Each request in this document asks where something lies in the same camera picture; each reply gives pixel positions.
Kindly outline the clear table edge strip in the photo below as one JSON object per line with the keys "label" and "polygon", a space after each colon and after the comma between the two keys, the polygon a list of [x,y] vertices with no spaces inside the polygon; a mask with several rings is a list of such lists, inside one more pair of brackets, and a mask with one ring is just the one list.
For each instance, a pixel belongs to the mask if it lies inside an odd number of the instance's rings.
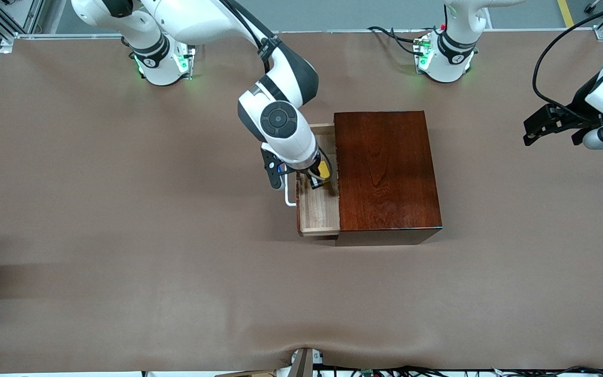
{"label": "clear table edge strip", "polygon": [[[565,28],[526,28],[526,29],[486,29],[484,35],[488,32],[563,32]],[[292,34],[365,34],[368,29],[328,29],[325,31],[274,31],[279,36]],[[112,40],[119,38],[120,34],[99,33],[99,34],[14,34],[15,40]]]}

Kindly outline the brown table cover sheet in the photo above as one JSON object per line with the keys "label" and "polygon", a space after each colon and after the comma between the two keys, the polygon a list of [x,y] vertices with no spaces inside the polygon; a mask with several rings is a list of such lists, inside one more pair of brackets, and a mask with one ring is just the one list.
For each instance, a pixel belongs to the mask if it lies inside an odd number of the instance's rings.
{"label": "brown table cover sheet", "polygon": [[297,348],[392,369],[603,369],[603,151],[527,147],[545,31],[487,32],[454,84],[372,33],[285,34],[320,74],[313,123],[423,110],[443,229],[300,238],[237,100],[242,38],[156,87],[117,38],[0,55],[0,373],[274,369]]}

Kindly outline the wooden drawer white handle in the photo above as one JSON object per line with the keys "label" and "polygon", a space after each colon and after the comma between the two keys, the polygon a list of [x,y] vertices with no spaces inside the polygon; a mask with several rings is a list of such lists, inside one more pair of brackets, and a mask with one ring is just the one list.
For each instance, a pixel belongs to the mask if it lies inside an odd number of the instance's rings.
{"label": "wooden drawer white handle", "polygon": [[335,237],[340,233],[337,143],[333,123],[312,124],[318,146],[327,155],[332,175],[329,181],[312,188],[304,174],[287,176],[287,193],[295,188],[297,230],[302,237]]}

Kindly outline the yellow floor tape strip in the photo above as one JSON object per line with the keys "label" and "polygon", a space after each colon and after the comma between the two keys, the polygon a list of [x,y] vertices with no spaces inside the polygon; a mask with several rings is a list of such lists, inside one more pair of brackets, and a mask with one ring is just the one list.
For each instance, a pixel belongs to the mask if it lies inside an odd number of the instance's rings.
{"label": "yellow floor tape strip", "polygon": [[567,0],[556,0],[556,2],[562,15],[564,25],[567,28],[571,28],[575,23]]}

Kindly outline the dark wooden drawer cabinet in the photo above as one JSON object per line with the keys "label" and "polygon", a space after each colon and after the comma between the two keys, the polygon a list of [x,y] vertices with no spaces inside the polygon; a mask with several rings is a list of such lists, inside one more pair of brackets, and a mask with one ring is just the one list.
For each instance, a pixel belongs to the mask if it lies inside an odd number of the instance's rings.
{"label": "dark wooden drawer cabinet", "polygon": [[443,227],[422,110],[342,112],[337,146],[337,246],[419,245]]}

